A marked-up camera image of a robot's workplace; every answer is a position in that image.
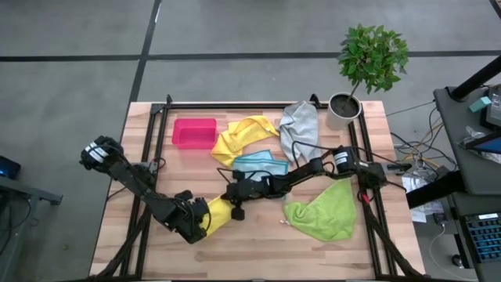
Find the light blue towel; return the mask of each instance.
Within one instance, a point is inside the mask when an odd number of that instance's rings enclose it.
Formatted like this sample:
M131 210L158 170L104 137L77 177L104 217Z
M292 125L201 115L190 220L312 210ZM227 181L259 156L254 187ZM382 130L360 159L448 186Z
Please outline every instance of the light blue towel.
M235 158L236 160L272 160L273 155L271 150L262 150L252 154L246 154L241 157Z
M241 172L248 172L245 177L250 177L254 181L261 181L262 176L268 176L269 172L273 175L285 175L289 172L289 163L287 161L274 161L270 150L263 150L256 153L237 157L233 162L233 169Z

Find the plant leaves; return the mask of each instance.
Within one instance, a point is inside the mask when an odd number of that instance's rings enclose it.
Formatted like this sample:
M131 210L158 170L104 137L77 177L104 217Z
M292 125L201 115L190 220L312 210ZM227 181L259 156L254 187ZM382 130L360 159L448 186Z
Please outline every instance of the plant leaves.
M353 27L348 28L348 33L350 34L350 37L357 37L357 30L354 29Z
M351 54L355 55L357 53L357 45L355 43L350 43L348 48Z
M356 69L357 69L356 65L354 64L350 65L350 67L348 68L348 74L353 74Z
M396 75L392 75L390 79L391 79L392 82L400 81L400 78L398 76L396 76Z
M377 27L376 35L381 34L383 32L383 29L384 29L384 25L380 25L379 27Z
M338 57L341 65L340 74L356 85L365 82L367 93L393 87L400 81L395 75L405 73L403 68L408 62L407 43L398 38L395 31L386 31L384 26L349 27L347 40L342 44L341 55Z

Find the gray towel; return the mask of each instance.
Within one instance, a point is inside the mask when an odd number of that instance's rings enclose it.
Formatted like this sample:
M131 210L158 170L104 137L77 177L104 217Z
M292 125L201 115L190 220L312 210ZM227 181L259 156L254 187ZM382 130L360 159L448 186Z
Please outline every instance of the gray towel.
M302 141L312 145L319 144L319 118L316 108L306 101L286 107L283 109L279 130L282 150L287 158L293 161L293 141ZM302 155L306 161L321 156L319 149L297 143L294 146L294 152L296 153L296 158Z

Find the potted plant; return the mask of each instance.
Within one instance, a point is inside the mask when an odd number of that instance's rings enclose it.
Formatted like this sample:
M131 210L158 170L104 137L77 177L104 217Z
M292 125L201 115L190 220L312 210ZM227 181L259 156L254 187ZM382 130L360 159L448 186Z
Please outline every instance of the potted plant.
M400 80L397 70L406 74L404 66L409 62L407 43L400 36L394 31L386 31L384 26L363 27L359 24L357 28L349 28L338 59L340 74L348 77L353 89L350 93L339 92L330 97L326 119L329 128L343 129L358 117L362 107L353 95L360 83L365 82L367 94L373 89L374 92L387 91Z

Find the wooden tabletop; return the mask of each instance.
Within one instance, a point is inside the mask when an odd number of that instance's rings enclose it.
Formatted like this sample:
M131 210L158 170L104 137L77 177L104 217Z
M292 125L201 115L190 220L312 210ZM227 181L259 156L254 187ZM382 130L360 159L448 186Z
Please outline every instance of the wooden tabletop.
M132 103L130 106L122 139L125 155L130 161L140 160L150 105L151 103ZM363 105L373 152L395 159L382 102L363 102ZM265 115L278 128L281 110L169 110L162 151L167 164L159 172L157 191L172 196L183 190L191 190L196 197L205 197L207 202L225 192L225 180L216 172L216 168L222 167L222 164L211 157L210 151L178 150L172 145L175 119L215 118L218 131L223 132L227 129L228 122L258 114ZM348 130L329 130L324 122L325 116L326 110L319 110L320 145L350 145ZM153 156L159 124L157 121L150 156ZM355 127L359 133L358 122ZM279 138L272 137L252 143L245 147L244 153L267 149L272 151L275 159L286 160L280 149ZM389 179L400 182L394 176ZM327 177L310 179L293 188L292 198L295 201L312 201L333 182ZM358 191L356 177L351 178L351 183L355 197ZM112 183L110 193L121 187L120 183ZM391 239L413 267L424 273L404 192L399 188L386 186L381 193ZM132 199L132 193L125 190L106 204L91 274L102 270L124 242ZM246 211L244 221L232 220L210 237L195 244L186 243L177 233L170 233L152 220L143 279L373 278L362 205L356 199L358 214L352 238L331 243L318 241L292 226L280 223L280 220L285 219L282 204L281 200L266 199L246 202L243 205ZM384 265L383 246L380 241L378 243ZM133 255L131 271L134 270L135 260Z

